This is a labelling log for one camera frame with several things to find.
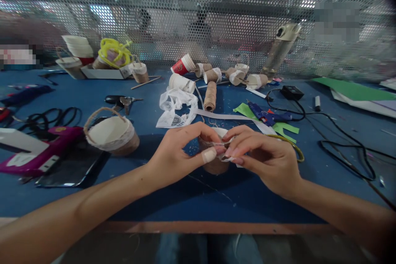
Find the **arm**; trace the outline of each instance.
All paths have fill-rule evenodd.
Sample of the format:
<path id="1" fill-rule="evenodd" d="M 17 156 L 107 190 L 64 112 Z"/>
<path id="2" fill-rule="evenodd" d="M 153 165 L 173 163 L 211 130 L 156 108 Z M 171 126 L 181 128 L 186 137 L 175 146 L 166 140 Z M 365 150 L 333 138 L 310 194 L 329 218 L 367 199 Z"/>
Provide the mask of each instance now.
<path id="1" fill-rule="evenodd" d="M 190 157 L 185 145 L 201 136 L 220 142 L 203 123 L 169 130 L 151 160 L 135 170 L 39 208 L 0 229 L 0 263 L 50 263 L 90 230 L 133 201 L 212 161 L 223 147 Z"/>
<path id="2" fill-rule="evenodd" d="M 301 178 L 296 154 L 290 144 L 235 127 L 223 137 L 231 142 L 226 156 L 259 175 L 274 193 L 326 220 L 377 256 L 383 256 L 396 226 L 396 213 Z"/>

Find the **red paper cup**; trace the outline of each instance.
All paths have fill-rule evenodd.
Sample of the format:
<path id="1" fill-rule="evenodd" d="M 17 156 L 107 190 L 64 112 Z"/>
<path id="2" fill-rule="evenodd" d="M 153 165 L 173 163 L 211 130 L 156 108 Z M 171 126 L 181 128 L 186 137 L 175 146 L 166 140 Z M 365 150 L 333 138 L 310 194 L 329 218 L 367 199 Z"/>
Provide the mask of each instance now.
<path id="1" fill-rule="evenodd" d="M 195 68 L 194 62 L 191 59 L 190 55 L 187 54 L 183 58 L 181 58 L 179 61 L 177 61 L 176 64 L 170 68 L 170 70 L 173 73 L 177 73 L 179 75 L 184 75 L 184 74 L 189 73 L 190 71 L 194 70 L 194 68 Z"/>
<path id="2" fill-rule="evenodd" d="M 81 63 L 82 63 L 83 66 L 95 62 L 95 59 L 94 59 L 94 58 L 80 58 L 80 57 L 77 57 L 77 58 L 80 59 L 80 61 L 81 61 Z"/>

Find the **power cord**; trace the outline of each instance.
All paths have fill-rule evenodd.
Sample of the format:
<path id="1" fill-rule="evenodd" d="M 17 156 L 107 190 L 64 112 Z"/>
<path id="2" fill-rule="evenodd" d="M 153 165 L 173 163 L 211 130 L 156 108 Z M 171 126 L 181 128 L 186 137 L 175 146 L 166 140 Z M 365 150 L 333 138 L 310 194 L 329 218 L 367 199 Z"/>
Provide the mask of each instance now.
<path id="1" fill-rule="evenodd" d="M 373 150 L 371 148 L 366 148 L 360 141 L 358 141 L 357 139 L 353 138 L 351 135 L 349 135 L 348 133 L 346 133 L 342 128 L 340 128 L 335 121 L 326 113 L 306 113 L 305 109 L 302 107 L 302 105 L 293 98 L 293 101 L 298 105 L 298 107 L 301 109 L 302 112 L 297 112 L 297 111 L 292 111 L 289 109 L 284 109 L 284 108 L 276 108 L 274 106 L 271 105 L 270 101 L 269 101 L 269 94 L 272 91 L 280 91 L 281 89 L 272 89 L 267 93 L 266 99 L 267 99 L 267 103 L 268 105 L 272 108 L 272 109 L 276 109 L 276 110 L 281 110 L 281 111 L 286 111 L 286 112 L 290 112 L 290 113 L 294 113 L 294 114 L 298 114 L 298 115 L 302 115 L 301 118 L 298 119 L 292 119 L 292 121 L 295 122 L 299 122 L 303 119 L 305 119 L 306 115 L 316 115 L 316 114 L 321 114 L 323 116 L 326 116 L 332 123 L 333 125 L 345 136 L 347 136 L 349 139 L 351 139 L 352 141 L 354 141 L 355 143 L 357 143 L 358 145 L 353 145 L 353 144 L 340 144 L 338 142 L 334 142 L 334 141 L 330 141 L 330 140 L 320 140 L 319 141 L 319 145 L 321 146 L 321 148 L 326 151 L 328 154 L 330 154 L 333 158 L 337 159 L 342 165 L 344 165 L 346 168 L 348 168 L 349 170 L 351 170 L 353 173 L 355 173 L 356 175 L 358 175 L 359 177 L 361 177 L 362 179 L 365 179 L 367 181 L 374 181 L 377 178 L 377 175 L 374 171 L 374 168 L 372 167 L 372 165 L 370 164 L 368 158 L 367 158 L 367 151 L 372 151 L 374 153 L 378 153 L 380 155 L 386 156 L 388 158 L 391 158 L 393 160 L 396 160 L 395 157 L 387 155 L 385 153 L 382 153 L 380 151 L 376 151 Z M 331 144 L 331 145 L 335 145 L 335 146 L 342 146 L 342 147 L 353 147 L 353 148 L 358 148 L 358 149 L 363 149 L 363 160 L 364 163 L 366 165 L 366 167 L 368 168 L 370 175 L 371 176 L 365 176 L 363 175 L 356 167 L 352 166 L 350 163 L 347 163 L 345 160 L 341 159 L 340 157 L 338 157 L 337 155 L 335 155 L 333 152 L 331 152 L 329 149 L 327 149 L 325 147 L 325 144 Z"/>

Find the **green paper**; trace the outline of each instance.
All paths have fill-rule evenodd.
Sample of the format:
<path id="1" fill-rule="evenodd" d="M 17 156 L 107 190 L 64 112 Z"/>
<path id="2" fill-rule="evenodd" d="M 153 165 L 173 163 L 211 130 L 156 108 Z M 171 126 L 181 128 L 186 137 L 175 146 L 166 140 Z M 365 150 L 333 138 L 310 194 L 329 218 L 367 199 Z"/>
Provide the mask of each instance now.
<path id="1" fill-rule="evenodd" d="M 332 78 L 313 78 L 312 80 L 326 85 L 354 101 L 396 100 L 395 94 L 353 82 Z"/>
<path id="2" fill-rule="evenodd" d="M 233 112 L 239 112 L 239 113 L 243 114 L 245 117 L 248 117 L 248 118 L 251 118 L 252 120 L 258 121 L 258 119 L 256 118 L 253 111 L 245 103 L 241 103 L 240 106 L 238 106 L 237 108 L 234 108 Z"/>
<path id="3" fill-rule="evenodd" d="M 282 135 L 284 138 L 287 138 L 288 140 L 290 140 L 293 143 L 296 143 L 297 140 L 295 140 L 294 138 L 291 138 L 289 135 L 286 135 L 283 131 L 283 129 L 286 129 L 290 132 L 293 132 L 295 134 L 298 134 L 300 132 L 300 129 L 297 127 L 293 127 L 292 125 L 286 124 L 286 123 L 276 123 L 274 126 L 272 126 L 273 129 L 275 130 L 276 133 L 279 133 L 280 135 Z"/>

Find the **hand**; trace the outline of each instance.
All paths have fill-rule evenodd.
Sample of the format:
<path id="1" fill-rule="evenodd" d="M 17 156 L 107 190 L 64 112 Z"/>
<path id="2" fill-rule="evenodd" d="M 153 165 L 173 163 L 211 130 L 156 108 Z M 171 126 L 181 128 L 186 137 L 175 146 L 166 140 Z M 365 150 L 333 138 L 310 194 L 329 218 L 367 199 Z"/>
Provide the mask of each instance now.
<path id="1" fill-rule="evenodd" d="M 286 199 L 293 197 L 303 179 L 290 143 L 254 132 L 248 126 L 232 128 L 223 141 L 230 141 L 235 135 L 225 156 L 236 158 L 234 163 L 256 173 L 274 193 Z"/>
<path id="2" fill-rule="evenodd" d="M 152 191 L 161 189 L 181 180 L 198 167 L 213 161 L 225 152 L 224 146 L 214 146 L 190 157 L 183 148 L 194 138 L 200 136 L 205 141 L 221 143 L 217 133 L 203 122 L 174 128 L 166 132 L 157 151 L 145 165 L 146 182 Z"/>

